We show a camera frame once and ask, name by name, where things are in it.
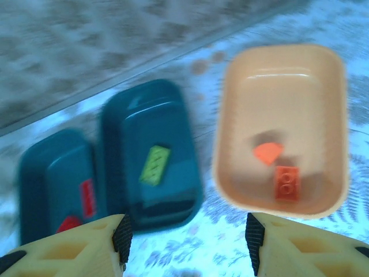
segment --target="orange lego brick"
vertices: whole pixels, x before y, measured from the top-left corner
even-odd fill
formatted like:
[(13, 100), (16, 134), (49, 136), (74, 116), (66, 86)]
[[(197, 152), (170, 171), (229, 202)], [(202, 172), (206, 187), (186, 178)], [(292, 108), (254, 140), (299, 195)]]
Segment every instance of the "orange lego brick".
[(298, 201), (300, 192), (299, 168), (277, 166), (274, 175), (276, 200)]
[(282, 154), (283, 145), (279, 143), (263, 143), (254, 148), (254, 155), (267, 166), (270, 166)]

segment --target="plastic tray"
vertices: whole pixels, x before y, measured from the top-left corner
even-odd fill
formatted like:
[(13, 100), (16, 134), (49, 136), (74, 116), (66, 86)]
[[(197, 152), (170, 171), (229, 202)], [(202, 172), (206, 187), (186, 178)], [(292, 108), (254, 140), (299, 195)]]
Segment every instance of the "plastic tray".
[[(284, 146), (271, 166), (253, 148)], [(338, 56), (313, 44), (260, 47), (239, 54), (225, 77), (213, 175), (240, 208), (321, 218), (347, 196), (346, 81)], [(276, 166), (298, 167), (298, 201), (277, 201)]]
[(86, 216), (81, 184), (93, 181), (91, 146), (76, 130), (65, 129), (31, 146), (21, 159), (21, 243), (53, 235), (73, 215), (82, 223), (98, 218)]
[[(140, 181), (150, 149), (170, 150), (158, 185)], [(136, 233), (178, 227), (196, 215), (202, 182), (179, 88), (155, 80), (113, 96), (101, 113), (98, 195), (106, 213), (129, 214)]]

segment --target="red lego brick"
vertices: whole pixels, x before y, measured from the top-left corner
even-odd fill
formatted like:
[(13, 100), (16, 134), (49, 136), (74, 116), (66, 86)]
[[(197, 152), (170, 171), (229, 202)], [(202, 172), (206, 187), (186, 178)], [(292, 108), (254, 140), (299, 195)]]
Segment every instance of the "red lego brick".
[(277, 166), (274, 175), (276, 200), (298, 201), (300, 198), (300, 174), (298, 167)]
[(81, 184), (81, 198), (84, 210), (84, 217), (90, 218), (96, 215), (95, 193), (93, 191), (92, 180), (86, 180)]
[(82, 222), (78, 217), (67, 216), (66, 219), (64, 219), (63, 223), (60, 225), (59, 229), (57, 230), (57, 233), (78, 227), (80, 225), (82, 225)]

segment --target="floral tablecloth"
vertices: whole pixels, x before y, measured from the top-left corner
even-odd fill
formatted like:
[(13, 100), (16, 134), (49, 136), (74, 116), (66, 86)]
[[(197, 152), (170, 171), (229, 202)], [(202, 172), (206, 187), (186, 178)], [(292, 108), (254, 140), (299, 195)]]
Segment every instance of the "floral tablecloth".
[(0, 254), (17, 245), (17, 197), (11, 173), (25, 149), (65, 127), (81, 128), (93, 141), (97, 115), (109, 97), (144, 81), (168, 78), (183, 89), (206, 198), (188, 225), (135, 236), (125, 277), (253, 276), (244, 239), (247, 212), (227, 204), (210, 175), (223, 75), (229, 61), (247, 48), (303, 42), (332, 48), (347, 66), (351, 189), (347, 201), (334, 214), (320, 220), (298, 221), (369, 243), (368, 27), (369, 1), (312, 1), (0, 138), (0, 145), (4, 145), (0, 150), (0, 170), (8, 176), (8, 181), (2, 181), (6, 188), (0, 191)]

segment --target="orange plastic tray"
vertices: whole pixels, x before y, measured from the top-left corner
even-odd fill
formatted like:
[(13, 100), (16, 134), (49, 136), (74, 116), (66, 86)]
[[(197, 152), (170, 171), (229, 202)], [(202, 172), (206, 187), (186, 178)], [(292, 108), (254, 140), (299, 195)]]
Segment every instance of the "orange plastic tray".
[[(221, 194), (247, 210), (321, 218), (345, 200), (349, 187), (346, 80), (331, 50), (313, 44), (258, 47), (230, 64), (214, 153)], [(270, 166), (254, 154), (279, 143)], [(298, 201), (280, 201), (276, 166), (297, 167)]]

